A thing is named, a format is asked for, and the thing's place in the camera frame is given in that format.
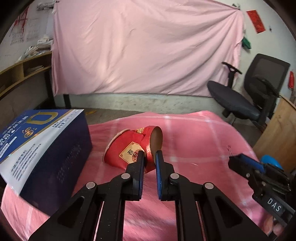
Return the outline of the right hand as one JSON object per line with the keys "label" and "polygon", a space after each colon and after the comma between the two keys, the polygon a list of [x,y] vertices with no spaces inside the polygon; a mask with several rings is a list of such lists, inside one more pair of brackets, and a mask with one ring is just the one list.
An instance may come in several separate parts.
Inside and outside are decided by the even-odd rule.
{"label": "right hand", "polygon": [[263,222],[262,230],[267,235],[274,233],[276,236],[279,236],[283,232],[284,227],[280,223],[276,222],[273,216],[268,214],[267,218]]}

